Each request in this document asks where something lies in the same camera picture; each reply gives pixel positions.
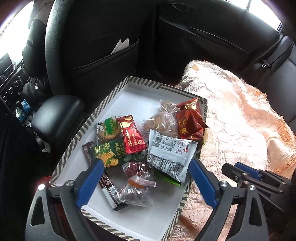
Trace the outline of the black front car seat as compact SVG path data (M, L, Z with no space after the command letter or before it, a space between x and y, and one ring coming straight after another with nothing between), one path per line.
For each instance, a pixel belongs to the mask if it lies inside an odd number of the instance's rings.
M54 95L104 98L126 76L157 71L158 1L55 1L46 31L46 66ZM111 54L119 40L129 47Z

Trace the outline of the white papers in seat pocket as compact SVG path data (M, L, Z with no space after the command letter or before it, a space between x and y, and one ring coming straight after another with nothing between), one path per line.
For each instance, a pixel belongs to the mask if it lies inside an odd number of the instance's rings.
M121 40L118 41L111 54L117 53L120 50L123 50L130 46L129 38L125 39L123 42Z

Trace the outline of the black car seat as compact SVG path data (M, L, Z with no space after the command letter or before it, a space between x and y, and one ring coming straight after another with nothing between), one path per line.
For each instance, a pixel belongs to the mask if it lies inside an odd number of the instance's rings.
M283 37L277 48L287 38L290 37ZM266 93L273 110L281 115L295 132L295 43L271 67L262 68L262 64L263 61L251 67L252 85Z
M55 1L46 31L46 66L54 95L104 98L126 76L157 71L158 1ZM119 40L129 47L111 54Z

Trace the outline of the dark green cracker packet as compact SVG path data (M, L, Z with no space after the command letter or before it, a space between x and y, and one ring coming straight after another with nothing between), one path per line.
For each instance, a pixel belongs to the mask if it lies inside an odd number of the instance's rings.
M147 156L147 150L128 154L123 138L117 138L94 147L94 157L101 159L105 168L121 166L129 161L142 161Z

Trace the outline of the black car door panel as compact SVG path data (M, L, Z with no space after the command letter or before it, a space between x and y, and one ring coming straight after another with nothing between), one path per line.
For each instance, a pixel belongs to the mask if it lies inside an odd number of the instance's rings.
M277 30L228 1L161 1L157 15L164 44L185 63L240 72L280 41Z

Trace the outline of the red gold candy wrapper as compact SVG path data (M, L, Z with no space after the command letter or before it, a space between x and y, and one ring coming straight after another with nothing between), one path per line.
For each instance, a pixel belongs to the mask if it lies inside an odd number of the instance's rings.
M177 108L179 108L180 111L176 114L176 117L181 117L181 116L188 117L190 114L192 114L193 116L202 117L200 104L197 98L193 98L188 101L181 102L177 105Z

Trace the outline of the clear wrapped orange candy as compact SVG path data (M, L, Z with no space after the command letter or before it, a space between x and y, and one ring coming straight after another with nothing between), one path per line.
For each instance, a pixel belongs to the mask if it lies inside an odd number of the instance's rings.
M132 176L117 196L123 203L147 208L153 204L151 193L152 189L156 187L155 181Z

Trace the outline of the clear bag brown nuts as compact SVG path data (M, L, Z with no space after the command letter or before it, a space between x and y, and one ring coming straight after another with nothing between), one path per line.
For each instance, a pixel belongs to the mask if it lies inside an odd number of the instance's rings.
M176 118L167 112L159 112L152 117L144 120L139 126L138 130L144 137L149 136L149 130L155 130L161 135L179 138L178 123Z

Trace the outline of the black seat belt buckle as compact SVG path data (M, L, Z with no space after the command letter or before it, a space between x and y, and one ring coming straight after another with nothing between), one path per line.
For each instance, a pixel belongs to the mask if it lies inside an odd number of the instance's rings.
M271 67L272 64L281 57L285 51L293 44L291 38L287 38L270 56L263 61L262 68Z

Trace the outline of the black rear car seat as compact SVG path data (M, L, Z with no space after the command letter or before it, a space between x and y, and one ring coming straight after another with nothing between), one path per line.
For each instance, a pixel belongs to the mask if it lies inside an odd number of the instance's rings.
M290 37L283 37L277 48L287 38ZM273 110L281 115L295 132L295 43L271 67L262 68L262 64L263 61L251 67L252 85L266 93Z

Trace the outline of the car dashboard control panel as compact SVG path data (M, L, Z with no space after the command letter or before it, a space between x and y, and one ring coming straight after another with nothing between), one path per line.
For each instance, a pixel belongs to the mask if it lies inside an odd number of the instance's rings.
M21 67L11 60L8 53L1 57L1 97L7 105L14 104L20 96L23 87L21 73Z

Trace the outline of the clear wrapped red date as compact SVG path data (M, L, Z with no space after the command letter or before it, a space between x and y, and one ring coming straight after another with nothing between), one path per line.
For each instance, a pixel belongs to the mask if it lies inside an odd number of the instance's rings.
M154 176L154 169L150 163L147 162L126 162L122 165L122 169L128 178L138 176L147 180L152 180Z

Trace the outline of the green white biscuit packet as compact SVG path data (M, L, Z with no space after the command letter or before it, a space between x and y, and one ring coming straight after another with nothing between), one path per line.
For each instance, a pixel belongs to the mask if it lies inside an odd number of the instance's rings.
M119 122L115 116L100 121L97 124L97 138L103 143L115 140L121 137L121 129Z

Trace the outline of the red gold chocolate packet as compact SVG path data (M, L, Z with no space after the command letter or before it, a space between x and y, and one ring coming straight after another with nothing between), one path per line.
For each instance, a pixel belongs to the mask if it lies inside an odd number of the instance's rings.
M144 151L147 147L138 131L132 115L122 116L116 119L119 123L126 154L133 154Z

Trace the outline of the dark red snack packet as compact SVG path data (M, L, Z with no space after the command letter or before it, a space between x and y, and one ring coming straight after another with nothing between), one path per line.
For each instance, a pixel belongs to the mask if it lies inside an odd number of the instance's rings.
M202 120L201 114L195 109L183 109L176 114L178 130L181 139L201 142L204 129L208 126Z

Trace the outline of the blue items in console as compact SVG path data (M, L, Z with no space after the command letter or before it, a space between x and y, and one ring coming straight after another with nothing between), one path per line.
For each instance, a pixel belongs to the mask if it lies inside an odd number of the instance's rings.
M17 101L16 102L16 110L15 110L15 114L16 114L16 118L20 121L20 122L24 122L29 120L29 116L31 114L32 108L31 106L27 103L27 101L24 99L22 101Z

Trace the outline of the peach fringed blanket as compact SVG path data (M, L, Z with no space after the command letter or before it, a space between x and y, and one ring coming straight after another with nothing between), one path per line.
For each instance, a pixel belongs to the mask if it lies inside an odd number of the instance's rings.
M265 93L207 61L191 61L178 88L208 101L200 161L220 181L222 166L237 162L292 177L295 134Z

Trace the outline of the striped white cardboard box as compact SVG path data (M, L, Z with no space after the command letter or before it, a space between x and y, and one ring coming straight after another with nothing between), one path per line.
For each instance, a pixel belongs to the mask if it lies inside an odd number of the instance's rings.
M159 102L180 103L195 95L152 80L127 76L98 105L62 155L50 180L62 186L74 180L89 167L82 146L96 139L97 124L112 116L131 114L136 125L159 110ZM103 229L124 240L167 240L187 200L192 178L187 176L180 186L156 179L147 195L132 196L132 203L116 211L109 204L102 188L96 187L81 211Z

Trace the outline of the dark brown snack bar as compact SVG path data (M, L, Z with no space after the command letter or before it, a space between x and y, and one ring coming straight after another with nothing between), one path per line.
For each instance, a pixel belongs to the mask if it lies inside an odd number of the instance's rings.
M87 158L89 164L91 165L95 160L94 143L92 141L88 142L82 145L82 149L84 151L85 157ZM104 193L104 196L106 197L108 203L111 205L114 211L119 211L123 208L128 207L126 203L123 203L118 199L118 196L117 196L118 190L115 187L115 185L112 183L106 171L103 173L103 175L99 180L99 186L102 192Z

